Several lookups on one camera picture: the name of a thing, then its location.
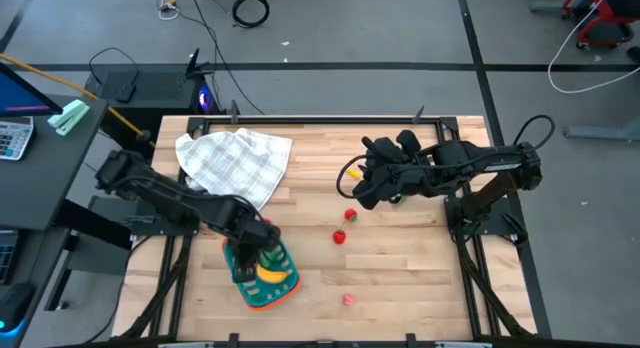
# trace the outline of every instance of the dish towel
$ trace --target dish towel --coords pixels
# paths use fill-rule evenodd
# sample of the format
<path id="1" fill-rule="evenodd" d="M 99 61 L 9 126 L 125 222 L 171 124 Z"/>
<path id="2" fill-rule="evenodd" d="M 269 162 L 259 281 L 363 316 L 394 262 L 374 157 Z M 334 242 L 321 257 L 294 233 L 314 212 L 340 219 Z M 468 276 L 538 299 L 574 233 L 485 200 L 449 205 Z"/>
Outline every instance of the dish towel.
<path id="1" fill-rule="evenodd" d="M 291 139 L 245 128 L 176 140 L 178 162 L 189 187 L 211 194 L 240 195 L 258 210 L 269 201 L 287 170 Z"/>

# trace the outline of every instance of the red strawberry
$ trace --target red strawberry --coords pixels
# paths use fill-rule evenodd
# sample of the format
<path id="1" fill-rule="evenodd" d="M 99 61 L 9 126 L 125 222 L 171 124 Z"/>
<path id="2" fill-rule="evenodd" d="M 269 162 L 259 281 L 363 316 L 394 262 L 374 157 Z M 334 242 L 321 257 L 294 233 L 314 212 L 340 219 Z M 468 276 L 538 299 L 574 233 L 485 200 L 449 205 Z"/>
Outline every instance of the red strawberry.
<path id="1" fill-rule="evenodd" d="M 344 211 L 344 219 L 351 222 L 355 222 L 356 219 L 358 219 L 358 213 L 355 210 L 349 208 L 346 211 Z"/>
<path id="2" fill-rule="evenodd" d="M 342 244 L 347 239 L 347 234 L 343 230 L 337 230 L 333 232 L 333 242 L 335 244 Z"/>

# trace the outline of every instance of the computer screen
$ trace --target computer screen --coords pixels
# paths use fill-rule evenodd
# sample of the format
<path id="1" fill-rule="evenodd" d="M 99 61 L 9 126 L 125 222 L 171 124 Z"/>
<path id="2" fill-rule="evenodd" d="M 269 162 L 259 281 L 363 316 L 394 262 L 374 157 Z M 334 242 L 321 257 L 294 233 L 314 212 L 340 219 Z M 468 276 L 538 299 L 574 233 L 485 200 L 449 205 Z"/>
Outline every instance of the computer screen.
<path id="1" fill-rule="evenodd" d="M 0 63 L 0 117 L 62 113 L 62 108 Z"/>

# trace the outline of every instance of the white cable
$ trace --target white cable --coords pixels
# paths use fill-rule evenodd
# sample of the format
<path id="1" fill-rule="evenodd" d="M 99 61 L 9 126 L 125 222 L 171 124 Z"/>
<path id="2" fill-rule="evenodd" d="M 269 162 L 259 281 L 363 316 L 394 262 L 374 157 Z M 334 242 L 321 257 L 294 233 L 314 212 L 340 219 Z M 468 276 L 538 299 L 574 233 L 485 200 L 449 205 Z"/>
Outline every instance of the white cable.
<path id="1" fill-rule="evenodd" d="M 158 18 L 165 21 L 178 18 L 178 16 L 180 15 L 180 10 L 178 9 L 178 7 L 169 3 L 169 0 L 158 0 L 158 1 L 160 2 L 160 4 L 158 4 Z M 163 17 L 162 16 L 163 11 L 175 11 L 176 13 L 169 17 Z"/>
<path id="2" fill-rule="evenodd" d="M 564 90 L 561 88 L 558 88 L 558 86 L 556 86 L 556 84 L 553 82 L 553 78 L 551 77 L 551 67 L 553 66 L 553 63 L 556 62 L 556 60 L 558 59 L 558 57 L 560 56 L 560 53 L 562 52 L 562 50 L 564 49 L 564 47 L 567 45 L 567 42 L 569 42 L 569 40 L 573 37 L 573 34 L 578 30 L 578 28 L 580 28 L 580 26 L 587 21 L 587 19 L 589 19 L 589 17 L 598 9 L 598 7 L 600 6 L 600 3 L 602 3 L 604 0 L 599 0 L 598 3 L 596 3 L 596 5 L 593 7 L 593 9 L 591 9 L 591 11 L 589 12 L 589 14 L 587 14 L 584 18 L 582 18 L 582 21 L 580 21 L 580 23 L 578 23 L 578 25 L 576 25 L 575 28 L 573 28 L 573 30 L 571 31 L 571 33 L 569 33 L 569 35 L 567 36 L 567 39 L 564 40 L 564 43 L 562 43 L 562 45 L 560 46 L 560 49 L 558 50 L 558 53 L 556 53 L 556 56 L 553 57 L 553 59 L 551 60 L 551 63 L 549 63 L 549 67 L 547 68 L 547 75 L 549 76 L 549 83 L 551 83 L 551 86 L 553 88 L 555 88 L 555 90 L 557 90 L 560 93 L 565 93 L 565 94 L 577 94 L 577 93 L 584 93 L 584 92 L 588 92 L 590 90 L 594 90 L 597 88 L 601 88 L 604 87 L 606 85 L 615 83 L 615 82 L 619 82 L 627 77 L 632 76 L 633 74 L 637 73 L 640 71 L 640 67 L 634 69 L 633 71 L 620 76 L 616 79 L 610 80 L 608 82 L 604 82 L 604 83 L 600 83 L 600 84 L 596 84 L 592 87 L 588 87 L 588 88 L 584 88 L 584 89 L 578 89 L 578 90 Z"/>

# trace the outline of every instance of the grey floor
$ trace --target grey floor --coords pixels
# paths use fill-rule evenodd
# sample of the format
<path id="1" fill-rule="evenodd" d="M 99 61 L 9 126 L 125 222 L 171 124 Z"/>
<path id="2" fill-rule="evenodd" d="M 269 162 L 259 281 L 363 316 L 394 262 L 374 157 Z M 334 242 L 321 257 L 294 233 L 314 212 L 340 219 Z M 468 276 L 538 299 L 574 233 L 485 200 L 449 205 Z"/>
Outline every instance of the grey floor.
<path id="1" fill-rule="evenodd" d="M 155 1 L 33 0 L 5 53 L 54 65 L 52 73 L 80 85 L 88 72 L 68 71 L 65 64 L 84 65 L 108 46 L 139 63 L 182 63 L 195 47 L 202 60 L 212 60 L 204 29 L 181 18 L 159 20 Z M 219 0 L 227 9 L 233 1 Z M 485 63 L 547 64 L 573 28 L 557 17 L 530 14 L 531 0 L 467 1 Z M 0 32 L 22 2 L 0 0 Z M 457 0 L 269 0 L 269 20 L 253 30 L 233 27 L 212 0 L 199 2 L 229 63 L 473 63 Z M 197 16 L 191 0 L 178 4 L 185 15 Z M 571 43 L 558 63 L 628 64 L 625 49 L 578 51 Z M 110 53 L 99 62 L 126 60 Z M 55 71 L 56 64 L 62 71 Z M 44 92 L 75 94 L 21 74 Z M 619 74 L 555 77 L 562 87 L 577 89 Z M 268 114 L 409 114 L 421 105 L 425 114 L 485 114 L 474 71 L 282 69 L 236 71 L 235 77 Z M 226 73 L 216 78 L 223 105 L 235 99 L 243 113 L 252 112 Z M 620 125 L 637 116 L 640 76 L 580 95 L 556 92 L 545 73 L 489 71 L 488 79 L 507 142 L 534 114 L 552 115 L 560 128 Z M 527 137 L 535 141 L 545 128 L 532 128 Z M 109 142 L 95 144 L 92 151 L 101 152 Z M 540 155 L 543 183 L 520 197 L 553 336 L 640 343 L 638 146 L 569 141 L 558 131 Z M 92 191 L 83 187 L 91 185 L 91 174 L 82 174 L 75 194 L 87 196 Z M 25 346 L 77 343 L 93 335 L 111 313 L 120 281 L 74 276 L 64 297 L 72 308 L 40 314 L 32 325 L 37 335 L 28 334 Z"/>

